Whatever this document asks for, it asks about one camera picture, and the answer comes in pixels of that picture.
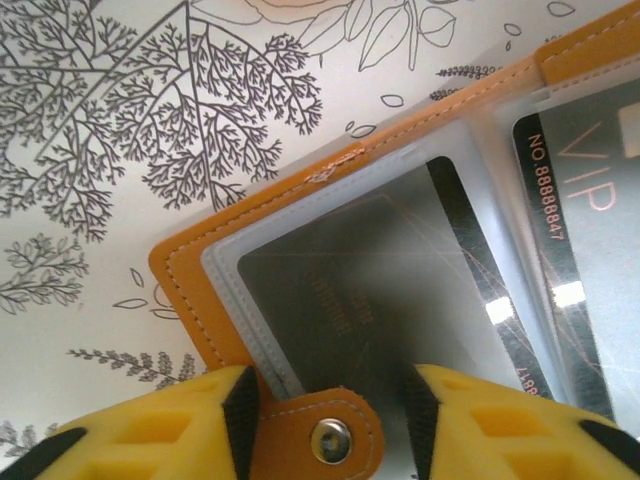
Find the wallet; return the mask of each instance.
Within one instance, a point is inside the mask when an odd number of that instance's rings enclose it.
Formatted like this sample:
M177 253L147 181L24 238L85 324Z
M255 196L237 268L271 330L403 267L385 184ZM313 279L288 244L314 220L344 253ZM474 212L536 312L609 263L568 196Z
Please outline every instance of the wallet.
M252 478L416 478L408 363L640 435L638 60L634 1L153 249L207 367L260 373Z

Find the metal snap button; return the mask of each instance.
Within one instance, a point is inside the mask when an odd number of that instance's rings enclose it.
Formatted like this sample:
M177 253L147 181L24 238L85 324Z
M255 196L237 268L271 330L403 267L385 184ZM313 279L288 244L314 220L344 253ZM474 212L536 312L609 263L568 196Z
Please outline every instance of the metal snap button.
M351 453L351 432L335 418L320 420L311 434L311 450L322 463L337 465Z

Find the yellow object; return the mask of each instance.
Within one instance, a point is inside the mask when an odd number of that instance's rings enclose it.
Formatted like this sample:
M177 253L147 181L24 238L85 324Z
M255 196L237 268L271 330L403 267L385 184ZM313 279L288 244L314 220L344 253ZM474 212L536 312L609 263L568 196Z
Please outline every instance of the yellow object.
M258 406L253 369L208 373L65 425L55 437L83 429L86 433L37 478L246 480ZM25 476L26 470L6 478L36 478Z
M582 422L602 426L635 447L637 465L635 440L596 414L442 367L416 370L407 395L420 479L640 478L582 428Z

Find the stitching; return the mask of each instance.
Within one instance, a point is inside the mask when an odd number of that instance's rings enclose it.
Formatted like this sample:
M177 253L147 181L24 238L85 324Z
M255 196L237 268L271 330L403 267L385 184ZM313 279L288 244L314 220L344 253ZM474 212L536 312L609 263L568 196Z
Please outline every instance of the stitching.
M305 405L304 407L300 407L300 408L296 408L293 410L286 410L286 411L282 411L282 412L278 412L278 413L273 413L267 417L260 417L260 420L272 420L274 418L279 418L279 417L283 417L285 415L293 415L296 413L303 413L306 412L308 410L313 410L316 408L321 408L321 407L326 407L326 406L331 406L331 405L338 405L338 404L343 404L343 405L347 405L349 408L351 408L352 410L354 410L358 415L360 415L362 417L362 419L364 420L365 425L367 426L367 434L369 436L369 458L367 459L367 464L365 466L365 468L355 474L352 475L351 477L345 477L343 480L352 480L354 478L358 478L359 476L363 475L364 473L367 472L367 470L369 470L369 467L371 466L371 462L373 460L373 442L374 442L374 436L373 436L373 432L371 431L371 424L369 423L369 420L367 419L367 416L362 412L362 410L360 410L356 405L354 405L351 402L348 402L347 400L330 400L328 402L320 402L320 403L315 403L312 405Z
M607 67L601 70L597 70L595 72L591 72L587 75L584 75L583 77L580 77L578 79L572 80L570 82L565 82L561 85L558 85L557 87L554 87L552 91L559 92L560 90L564 90L565 88L573 87L574 85L578 85L579 83L582 83L584 81L597 78L601 75L606 75L607 73L614 72L620 68L628 67L629 65L633 65L634 63L638 63L638 62L640 62L640 57L632 58L630 60L625 61L624 63L619 63L612 67Z
M473 93L472 95L469 95L468 97L463 98L458 103L456 103L454 105L451 105L450 107L446 108L445 110L443 110L441 112L434 113L433 115L430 115L427 118L423 118L419 122L416 122L413 125L411 125L410 127L406 128L405 130L402 130L402 131L396 133L395 135L385 139L382 142L379 142L379 143L373 145L372 147L370 147L368 149L361 148L361 149L353 151L350 155L345 155L344 157L340 158L339 160L336 160L335 162L332 162L332 163L326 165L325 167L320 169L318 172L315 172L315 173L309 175L308 177L306 177L304 179L304 181L302 183L296 185L295 187L293 187L293 188L281 193L280 195L276 195L275 197L272 197L271 199L269 199L268 201L258 205L257 207L254 207L254 208L252 208L252 209L250 209L250 210L248 210L246 212L241 213L237 217L234 217L234 218L231 218L231 219L227 220L225 223L223 223L222 225L218 225L213 230L209 230L208 232L205 232L204 234L198 235L196 238L191 239L188 243L182 244L182 245L178 246L177 248L175 248L173 251L171 251L171 253L169 253L167 258L165 259L166 271L167 271L169 277L171 278L171 281L176 286L176 290L178 291L178 293L180 294L180 296L184 300L185 304L187 305L187 309L189 310L189 313L191 313L191 315L193 316L193 319L195 320L196 324L198 325L198 327L202 331L205 339L207 340L207 343L209 344L209 346L213 350L214 354L216 355L216 357L220 361L220 364L222 366L226 365L224 359L220 355L220 352L216 348L215 343L213 342L213 339L207 333L206 329L204 328L204 325L202 324L202 321L198 317L197 312L195 311L195 309L193 308L193 306L189 302L189 299L187 298L187 296L182 291L182 288L180 287L180 284L178 283L177 278L173 275L173 271L171 270L171 259L173 258L174 255L176 255L180 250L190 247L191 245L193 245L194 243L200 241L201 239L209 237L210 235L213 235L216 232L228 227L233 222L238 221L238 220L240 220L241 218L243 218L243 217L245 217L247 215L251 215L252 213L267 207L268 205L272 204L273 202L275 202L277 200L280 200L280 199L285 198L285 197L287 197L289 195L292 195L293 193L295 193L298 190L302 189L307 184L317 183L319 179L322 179L322 181L326 181L327 178L328 178L328 175L333 174L334 172L336 172L338 170L338 168L342 167L343 165L347 165L347 164L357 160L360 156L362 156L362 155L364 155L366 153L369 153L369 152L373 152L373 151L385 146L386 144L388 144L388 143L390 143L390 142L392 142L392 141L394 141L394 140L396 140L396 139L398 139L398 138L400 138L400 137L402 137L404 135L407 135L407 134L411 133L416 128L418 128L418 127L420 127L420 126L422 126L422 125L424 125L426 123L429 123L432 120L435 120L436 118L439 118L439 117L441 117L441 116L443 116L443 115L445 115L445 114L447 114L449 112L457 110L462 105L464 105L465 103L471 101L475 97L477 97L479 95L484 95L486 92L489 92L489 91L493 90L494 88L499 87L502 84L505 84L505 83L508 83L508 82L514 80L516 77L524 74L527 70L531 69L532 67L533 67L533 65L528 65L527 67L512 73L508 77L503 78L499 82L496 82L496 83L494 83L494 84L492 84L492 85L490 85L488 87L483 88L482 90L476 91L475 93Z
M580 45L582 45L583 43L587 43L590 42L591 40L593 40L594 38L598 37L599 35L602 35L603 33L608 32L609 30L615 30L616 28L618 28L619 26L621 26L622 24L628 22L629 20L631 20L632 18L635 18L637 16L640 15L640 10L637 11L636 13L634 13L633 15L623 18L622 20L620 20L618 23L615 23L614 25L609 25L608 27L603 28L602 30L600 30L599 32L595 32L592 33L591 35L589 35L588 37L586 37L583 40L580 40L579 42L574 43L573 45L571 45L568 48L565 48L563 51L561 51L560 53L553 53L551 55L549 55L547 58L545 58L542 63L547 63L551 60L553 60L555 57L561 57L562 55L564 55L567 52L570 52L571 50L579 47Z

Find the orange leather cover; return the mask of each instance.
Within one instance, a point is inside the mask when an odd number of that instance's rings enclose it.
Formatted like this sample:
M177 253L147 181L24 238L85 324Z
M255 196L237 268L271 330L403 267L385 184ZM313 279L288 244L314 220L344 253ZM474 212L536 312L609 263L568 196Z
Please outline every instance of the orange leather cover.
M446 99L348 148L284 178L159 244L151 269L182 319L209 369L253 361L205 273L200 257L216 241L361 169L486 103L520 96L640 52L640 0L542 47ZM383 454L378 419L353 392L336 388L277 404L264 381L255 479L367 478ZM345 421L357 439L348 460L323 465L311 455L309 435L320 418ZM261 442L260 438L278 439Z

